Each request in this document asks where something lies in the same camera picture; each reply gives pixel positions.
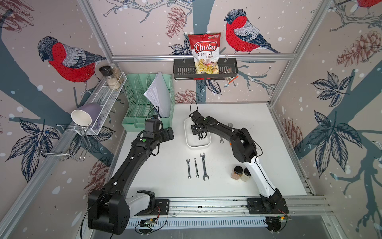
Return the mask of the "large silver open-end wrench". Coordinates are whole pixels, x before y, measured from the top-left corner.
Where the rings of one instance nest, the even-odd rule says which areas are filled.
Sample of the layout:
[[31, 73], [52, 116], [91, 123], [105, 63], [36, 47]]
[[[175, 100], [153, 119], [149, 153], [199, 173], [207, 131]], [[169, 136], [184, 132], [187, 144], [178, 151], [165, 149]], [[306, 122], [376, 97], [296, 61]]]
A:
[[201, 159], [202, 159], [202, 164], [203, 164], [203, 180], [204, 181], [206, 181], [206, 180], [209, 180], [210, 178], [209, 178], [209, 176], [208, 176], [208, 174], [207, 174], [207, 169], [206, 169], [206, 162], [205, 162], [205, 153], [203, 152], [203, 153], [201, 153], [200, 154], [200, 156], [201, 156]]

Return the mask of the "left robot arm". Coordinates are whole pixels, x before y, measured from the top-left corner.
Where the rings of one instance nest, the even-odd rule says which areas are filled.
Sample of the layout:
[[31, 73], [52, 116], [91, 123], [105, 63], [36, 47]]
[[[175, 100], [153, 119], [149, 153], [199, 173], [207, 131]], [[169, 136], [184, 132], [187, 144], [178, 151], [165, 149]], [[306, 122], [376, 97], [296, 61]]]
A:
[[114, 176], [103, 188], [88, 196], [88, 227], [121, 235], [132, 216], [149, 215], [155, 210], [155, 193], [140, 190], [126, 197], [136, 174], [160, 143], [174, 139], [171, 127], [157, 132], [142, 131], [132, 142], [129, 154]]

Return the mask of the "silver wrench marked 11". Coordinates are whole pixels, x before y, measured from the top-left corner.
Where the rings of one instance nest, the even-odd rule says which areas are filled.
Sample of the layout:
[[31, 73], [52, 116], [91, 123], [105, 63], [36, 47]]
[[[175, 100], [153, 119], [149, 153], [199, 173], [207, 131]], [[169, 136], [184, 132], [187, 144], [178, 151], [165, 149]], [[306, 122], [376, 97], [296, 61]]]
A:
[[191, 176], [191, 169], [190, 169], [190, 159], [186, 159], [186, 162], [187, 162], [187, 168], [188, 168], [188, 179], [191, 179], [192, 176]]

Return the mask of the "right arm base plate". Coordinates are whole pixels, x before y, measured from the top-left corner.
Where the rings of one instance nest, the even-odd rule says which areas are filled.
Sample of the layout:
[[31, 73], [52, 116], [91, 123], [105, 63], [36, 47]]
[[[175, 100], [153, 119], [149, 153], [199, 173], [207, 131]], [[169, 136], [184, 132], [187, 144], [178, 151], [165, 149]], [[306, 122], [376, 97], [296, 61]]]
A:
[[247, 198], [246, 202], [250, 214], [289, 214], [284, 198]]

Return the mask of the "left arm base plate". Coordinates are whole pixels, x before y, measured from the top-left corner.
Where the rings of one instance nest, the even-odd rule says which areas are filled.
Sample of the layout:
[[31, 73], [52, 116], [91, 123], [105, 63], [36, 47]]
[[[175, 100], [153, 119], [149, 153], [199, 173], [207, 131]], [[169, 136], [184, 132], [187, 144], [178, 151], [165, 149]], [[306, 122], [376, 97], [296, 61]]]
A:
[[169, 213], [169, 199], [156, 199], [152, 208], [136, 213], [134, 216], [166, 216]]

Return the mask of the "small silver open-end wrench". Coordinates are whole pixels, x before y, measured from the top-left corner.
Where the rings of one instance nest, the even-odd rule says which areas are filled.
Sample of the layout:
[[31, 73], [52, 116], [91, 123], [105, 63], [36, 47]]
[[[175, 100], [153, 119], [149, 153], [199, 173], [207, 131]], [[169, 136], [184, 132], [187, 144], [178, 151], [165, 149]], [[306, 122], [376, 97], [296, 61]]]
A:
[[199, 178], [199, 171], [198, 171], [198, 164], [197, 164], [197, 159], [194, 158], [194, 165], [195, 165], [195, 170], [196, 170], [196, 178]]

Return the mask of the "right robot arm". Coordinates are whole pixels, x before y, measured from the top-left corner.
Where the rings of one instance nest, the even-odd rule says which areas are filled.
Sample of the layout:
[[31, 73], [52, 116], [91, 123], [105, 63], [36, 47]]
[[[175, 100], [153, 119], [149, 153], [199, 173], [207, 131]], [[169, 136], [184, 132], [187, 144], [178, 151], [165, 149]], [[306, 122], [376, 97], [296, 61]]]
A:
[[203, 117], [198, 111], [190, 114], [193, 135], [216, 134], [230, 142], [233, 156], [249, 170], [259, 190], [263, 211], [268, 214], [288, 214], [289, 210], [279, 189], [270, 181], [262, 167], [257, 144], [246, 128], [237, 129], [220, 123], [215, 118]]

